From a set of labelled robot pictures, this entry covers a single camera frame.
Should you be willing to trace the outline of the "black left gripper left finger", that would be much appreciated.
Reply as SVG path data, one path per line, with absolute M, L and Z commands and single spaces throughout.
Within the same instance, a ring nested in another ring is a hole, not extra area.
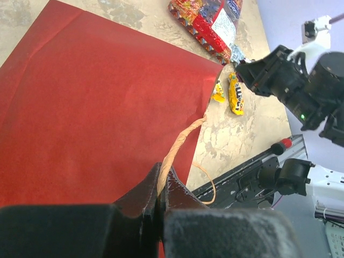
M 1 257 L 157 257 L 160 167 L 111 204 L 1 208 Z

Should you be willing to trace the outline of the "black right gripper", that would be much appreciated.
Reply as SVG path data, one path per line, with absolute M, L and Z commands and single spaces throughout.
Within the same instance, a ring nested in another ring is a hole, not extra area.
M 292 50 L 279 45 L 265 58 L 241 61 L 235 68 L 237 76 L 254 94 L 275 96 L 286 107 L 296 106 L 303 99 L 306 83 L 306 54 L 299 52 L 288 59 Z

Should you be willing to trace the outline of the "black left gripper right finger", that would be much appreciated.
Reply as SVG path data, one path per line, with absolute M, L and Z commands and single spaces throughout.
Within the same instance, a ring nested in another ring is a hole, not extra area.
M 271 209 L 210 209 L 168 173 L 162 242 L 165 257 L 300 257 L 295 232 Z

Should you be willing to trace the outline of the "yellow snack packet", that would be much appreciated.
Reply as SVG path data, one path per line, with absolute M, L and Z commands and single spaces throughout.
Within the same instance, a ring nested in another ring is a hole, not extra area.
M 231 111 L 238 116 L 244 115 L 244 99 L 242 96 L 242 89 L 240 82 L 237 78 L 236 73 L 230 73 L 228 76 L 229 80 L 229 88 L 228 88 L 228 96 L 229 96 L 229 103 Z

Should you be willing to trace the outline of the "small orange snack packet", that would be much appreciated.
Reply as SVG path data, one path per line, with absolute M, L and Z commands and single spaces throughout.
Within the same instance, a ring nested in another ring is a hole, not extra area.
M 225 102 L 224 90 L 220 80 L 216 81 L 213 92 L 211 94 L 211 99 L 219 103 Z

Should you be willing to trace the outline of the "red snack packet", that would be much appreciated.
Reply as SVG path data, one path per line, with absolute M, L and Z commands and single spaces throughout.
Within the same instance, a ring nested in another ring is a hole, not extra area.
M 220 64 L 231 63 L 242 1 L 170 1 L 168 9 Z

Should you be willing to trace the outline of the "red paper bag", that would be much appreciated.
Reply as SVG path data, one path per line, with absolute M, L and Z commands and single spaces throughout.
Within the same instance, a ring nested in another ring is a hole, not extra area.
M 115 202 L 203 117 L 220 71 L 49 1 L 1 67 L 1 208 Z

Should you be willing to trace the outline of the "silver foil snack packet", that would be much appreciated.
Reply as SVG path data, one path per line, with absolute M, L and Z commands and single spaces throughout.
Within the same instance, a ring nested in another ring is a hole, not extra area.
M 247 58 L 238 45 L 233 45 L 230 61 L 236 67 L 240 64 L 252 63 L 255 60 Z

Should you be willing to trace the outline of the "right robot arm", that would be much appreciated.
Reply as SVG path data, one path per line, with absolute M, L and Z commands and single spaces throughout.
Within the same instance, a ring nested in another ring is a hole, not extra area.
M 263 59 L 241 61 L 235 71 L 254 94 L 275 96 L 301 122 L 302 131 L 314 131 L 324 122 L 319 136 L 343 146 L 343 53 L 322 54 L 311 72 L 305 52 L 291 53 L 279 45 Z M 261 167 L 253 182 L 270 195 L 311 195 L 343 203 L 340 173 L 310 161 L 290 158 L 280 168 Z

